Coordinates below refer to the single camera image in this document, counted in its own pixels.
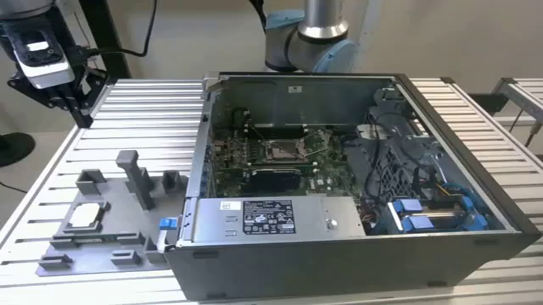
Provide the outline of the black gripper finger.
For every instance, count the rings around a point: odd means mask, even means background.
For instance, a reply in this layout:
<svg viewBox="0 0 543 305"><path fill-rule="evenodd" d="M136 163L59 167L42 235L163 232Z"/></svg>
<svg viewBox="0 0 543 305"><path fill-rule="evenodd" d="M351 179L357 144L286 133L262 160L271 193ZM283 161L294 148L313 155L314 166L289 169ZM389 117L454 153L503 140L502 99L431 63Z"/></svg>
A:
<svg viewBox="0 0 543 305"><path fill-rule="evenodd" d="M72 82L38 89L23 73L16 72L7 85L47 108L67 111L79 128L90 128L92 117L88 113L90 105L86 105L90 94L83 93L84 76L84 72L78 72Z"/></svg>
<svg viewBox="0 0 543 305"><path fill-rule="evenodd" d="M75 98L78 111L88 111L95 106L95 102L107 84L108 73L103 69L91 67L75 68L76 85Z"/></svg>

